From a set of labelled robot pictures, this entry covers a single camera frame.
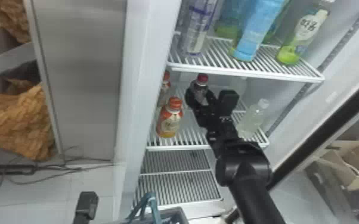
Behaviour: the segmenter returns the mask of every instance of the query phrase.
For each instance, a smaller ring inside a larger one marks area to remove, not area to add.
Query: green bottle
[[[291,6],[290,0],[285,0],[283,3],[283,10],[281,13],[277,16],[276,20],[272,23],[270,30],[268,30],[266,36],[264,37],[263,43],[270,44],[271,39],[275,35],[276,31],[281,25],[281,22],[284,20],[285,15],[288,13],[289,7]]]
[[[307,13],[299,19],[294,31],[281,46],[276,59],[286,65],[295,65],[299,58],[315,38],[320,26],[324,23],[330,11],[325,7],[335,0],[321,0],[312,4]]]

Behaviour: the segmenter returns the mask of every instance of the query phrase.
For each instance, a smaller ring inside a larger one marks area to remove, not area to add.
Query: plastic bottle
[[[251,0],[243,21],[243,34],[233,40],[229,54],[241,61],[252,61],[264,36],[279,14],[285,0]]]
[[[168,103],[162,107],[156,126],[156,133],[162,138],[175,136],[180,128],[182,113],[182,100],[178,97],[170,97]]]
[[[197,78],[191,82],[190,89],[195,95],[195,99],[200,104],[205,100],[206,93],[209,89],[208,87],[209,76],[204,73],[199,73]]]
[[[277,16],[277,18],[270,26],[270,29],[268,30],[266,36],[264,37],[263,42],[267,43],[273,38],[278,28],[280,27],[281,23],[283,22],[285,15],[288,13],[290,6],[291,6],[291,0],[285,0],[281,13]]]
[[[164,72],[162,87],[160,88],[159,100],[157,101],[158,107],[162,107],[166,104],[168,90],[170,89],[170,87],[170,72],[166,70]]]
[[[315,38],[320,26],[324,23],[330,11],[327,6],[335,0],[321,0],[318,4],[312,4],[305,15],[298,20],[295,29],[281,46],[277,61],[295,65],[299,58]]]
[[[216,23],[216,34],[220,38],[236,39],[241,32],[242,15],[250,0],[225,0],[220,19]]]
[[[182,28],[184,17],[187,13],[188,1],[189,0],[182,0],[181,8],[179,8],[177,24],[175,25],[175,30],[180,30]]]
[[[260,99],[257,104],[251,105],[238,123],[238,134],[246,139],[253,137],[255,132],[265,120],[265,111],[269,106],[267,99]]]
[[[185,57],[198,57],[210,28],[217,0],[189,0],[182,20],[178,51]]]

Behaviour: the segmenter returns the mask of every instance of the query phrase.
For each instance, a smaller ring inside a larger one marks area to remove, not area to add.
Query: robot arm
[[[231,113],[237,105],[238,94],[225,90],[216,99],[208,91],[206,99],[208,105],[201,105],[190,89],[185,93],[185,101],[192,108],[198,125],[208,131],[206,138],[217,159],[218,183],[230,189],[244,223],[285,224],[266,190],[271,179],[266,156],[256,142],[239,138],[234,127]]]

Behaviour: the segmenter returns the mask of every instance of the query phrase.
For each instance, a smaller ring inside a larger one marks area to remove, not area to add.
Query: clear water bottle
[[[257,104],[251,105],[242,120],[237,125],[236,129],[239,136],[246,139],[253,137],[255,132],[265,120],[265,112],[269,106],[267,99],[260,99]]]

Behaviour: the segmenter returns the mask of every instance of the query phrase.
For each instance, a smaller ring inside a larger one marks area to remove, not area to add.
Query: metal panel
[[[201,57],[189,58],[181,56],[177,51],[178,38],[179,34],[175,34],[167,63],[173,71],[309,83],[324,81],[324,76],[303,59],[294,66],[278,63],[276,61],[278,46],[261,45],[253,61],[245,63],[228,56],[227,51],[231,46],[231,41],[228,39],[207,37],[206,50]]]
[[[27,0],[60,152],[112,158],[126,0]]]

